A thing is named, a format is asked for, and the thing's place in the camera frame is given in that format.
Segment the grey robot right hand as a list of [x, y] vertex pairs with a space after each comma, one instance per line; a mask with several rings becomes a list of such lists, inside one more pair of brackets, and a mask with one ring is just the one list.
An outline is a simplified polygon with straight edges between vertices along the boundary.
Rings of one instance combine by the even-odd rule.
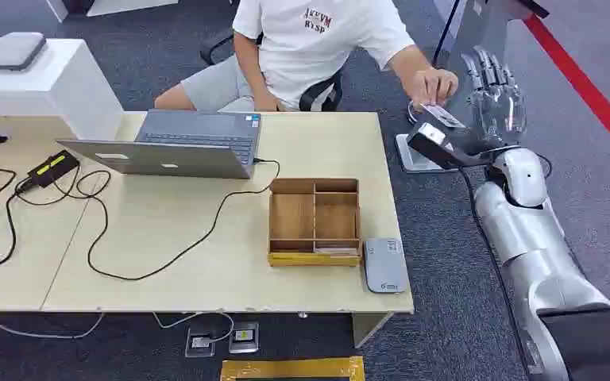
[[473, 47], [477, 58], [463, 54], [473, 90], [472, 106], [474, 147], [479, 151], [518, 145], [527, 131], [524, 93], [510, 68], [496, 55], [479, 45]]

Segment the person's left hand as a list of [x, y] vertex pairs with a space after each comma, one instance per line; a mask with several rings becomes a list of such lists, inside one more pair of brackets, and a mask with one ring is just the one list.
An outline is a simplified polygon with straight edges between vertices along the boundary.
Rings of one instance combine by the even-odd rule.
[[413, 106], [444, 106], [457, 91], [458, 77], [445, 69], [427, 68], [415, 73], [411, 100]]

